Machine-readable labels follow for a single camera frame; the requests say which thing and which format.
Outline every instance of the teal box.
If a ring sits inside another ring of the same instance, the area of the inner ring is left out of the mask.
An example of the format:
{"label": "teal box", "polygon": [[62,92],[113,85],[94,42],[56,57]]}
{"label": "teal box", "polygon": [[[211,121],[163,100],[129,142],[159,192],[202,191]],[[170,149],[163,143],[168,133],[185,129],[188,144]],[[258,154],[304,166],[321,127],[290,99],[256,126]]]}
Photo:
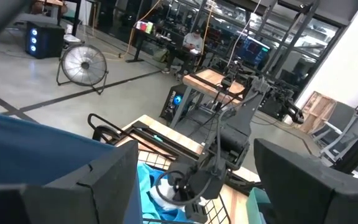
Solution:
{"label": "teal box", "polygon": [[247,200],[247,213],[249,224],[262,224],[259,214],[258,203],[270,203],[269,198],[264,190],[254,187]]}

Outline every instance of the wooden pallet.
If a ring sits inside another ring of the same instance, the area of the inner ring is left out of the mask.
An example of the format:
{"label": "wooden pallet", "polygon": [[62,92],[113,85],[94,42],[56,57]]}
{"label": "wooden pallet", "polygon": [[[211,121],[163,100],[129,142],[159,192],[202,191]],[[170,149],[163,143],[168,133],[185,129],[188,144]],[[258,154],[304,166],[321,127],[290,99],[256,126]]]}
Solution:
{"label": "wooden pallet", "polygon": [[318,92],[313,92],[308,102],[302,108],[305,122],[297,124],[295,128],[304,133],[311,134],[313,131],[319,129],[327,121],[336,106],[336,101],[328,96],[324,96]]}

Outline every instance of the blue towel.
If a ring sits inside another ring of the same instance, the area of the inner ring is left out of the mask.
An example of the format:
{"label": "blue towel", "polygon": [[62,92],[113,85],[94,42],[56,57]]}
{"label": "blue towel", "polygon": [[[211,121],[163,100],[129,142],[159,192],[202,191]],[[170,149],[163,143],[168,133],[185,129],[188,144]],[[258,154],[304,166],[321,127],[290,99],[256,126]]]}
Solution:
{"label": "blue towel", "polygon": [[161,219],[175,222],[189,222],[186,219],[186,214],[179,209],[164,210],[160,205],[154,202],[149,194],[151,187],[155,185],[155,181],[162,171],[152,169],[147,164],[138,163],[137,174],[139,176],[140,197],[142,199],[143,218]]}

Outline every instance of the concrete floor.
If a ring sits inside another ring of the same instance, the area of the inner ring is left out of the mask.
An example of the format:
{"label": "concrete floor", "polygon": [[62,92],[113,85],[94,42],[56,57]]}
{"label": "concrete floor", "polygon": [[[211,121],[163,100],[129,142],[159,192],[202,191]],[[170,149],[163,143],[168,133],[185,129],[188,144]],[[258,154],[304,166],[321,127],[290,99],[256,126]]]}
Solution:
{"label": "concrete floor", "polygon": [[[108,88],[99,96],[90,88],[74,84],[57,86],[56,58],[37,60],[23,52],[21,32],[5,31],[0,34],[0,113],[20,119],[28,119],[55,128],[91,137],[92,129],[86,118],[96,113],[110,122],[125,126],[143,114],[158,119],[169,89],[178,82],[174,77],[160,73],[163,65],[151,56],[141,53],[144,62],[125,63],[108,60]],[[95,31],[98,38],[88,39],[103,52],[124,53],[126,44]],[[273,120],[257,113],[255,122],[268,124]],[[318,153],[318,148],[305,134],[288,128],[285,124],[251,124],[251,138],[265,138],[300,154]],[[256,172],[253,147],[243,166]]]}

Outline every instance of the blue led light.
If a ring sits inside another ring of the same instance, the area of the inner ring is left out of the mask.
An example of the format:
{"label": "blue led light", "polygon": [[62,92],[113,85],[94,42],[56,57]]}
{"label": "blue led light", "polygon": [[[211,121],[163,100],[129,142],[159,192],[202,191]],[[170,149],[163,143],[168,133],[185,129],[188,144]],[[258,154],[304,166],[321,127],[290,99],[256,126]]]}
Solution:
{"label": "blue led light", "polygon": [[173,99],[173,104],[174,105],[179,105],[181,102],[181,96],[175,96]]}

